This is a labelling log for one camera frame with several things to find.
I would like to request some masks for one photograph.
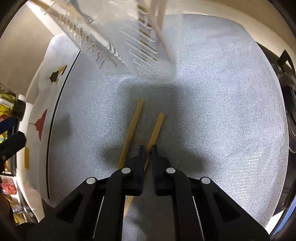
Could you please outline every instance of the red package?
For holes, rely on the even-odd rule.
[[[4,194],[17,194],[17,189],[14,184],[11,183],[0,183]]]

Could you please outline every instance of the fabric surface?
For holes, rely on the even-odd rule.
[[[129,156],[147,145],[159,112],[157,145],[173,167],[208,176],[262,226],[282,190],[288,158],[284,102],[275,73],[247,31],[227,19],[184,15],[182,63],[171,83],[106,75],[81,54],[63,90],[50,140],[49,188],[59,203],[87,177],[115,170],[138,99],[143,111]],[[123,224],[123,240],[174,240],[170,197],[144,193]]]

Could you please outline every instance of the black border stripe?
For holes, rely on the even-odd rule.
[[[70,75],[70,73],[71,73],[71,71],[72,71],[72,68],[73,68],[74,64],[76,63],[76,60],[78,59],[78,56],[80,55],[80,53],[81,53],[81,51],[79,51],[79,53],[78,53],[76,59],[74,60],[72,66],[71,66],[71,68],[70,68],[70,70],[69,70],[69,72],[68,72],[68,74],[67,74],[67,76],[66,76],[66,79],[65,79],[65,81],[64,81],[64,83],[63,83],[63,86],[62,86],[62,88],[61,88],[61,91],[60,91],[60,93],[59,93],[59,97],[57,98],[57,103],[56,103],[56,105],[55,105],[55,107],[54,107],[54,112],[53,112],[53,114],[52,114],[52,121],[51,121],[51,123],[50,123],[49,134],[48,134],[48,142],[47,142],[47,152],[46,152],[46,187],[47,187],[47,198],[48,198],[48,199],[50,199],[50,196],[49,196],[49,184],[48,184],[48,155],[49,155],[50,138],[51,138],[51,135],[52,135],[52,127],[53,127],[53,124],[54,124],[54,117],[55,117],[55,114],[56,114],[56,112],[57,112],[57,106],[58,106],[58,104],[59,104],[59,100],[60,100],[60,98],[61,98],[62,92],[63,92],[64,87],[65,87],[65,85],[66,85],[66,82],[67,82],[67,80],[68,80],[68,77],[69,77],[69,75]]]

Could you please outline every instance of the silver screw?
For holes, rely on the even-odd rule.
[[[172,167],[167,168],[167,173],[173,174],[175,172],[176,172],[176,169],[174,169]]]
[[[123,174],[128,174],[128,173],[131,172],[131,170],[130,170],[128,167],[125,167],[125,168],[121,169],[121,172],[122,172]]]
[[[86,183],[87,184],[94,184],[96,182],[96,179],[94,177],[89,177],[87,180],[86,180]]]
[[[211,179],[207,178],[207,177],[203,177],[202,178],[202,183],[203,184],[209,184],[211,182]]]

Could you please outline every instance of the transparent plastic container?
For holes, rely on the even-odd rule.
[[[178,0],[59,0],[47,13],[101,70],[169,82],[181,56],[179,9]]]

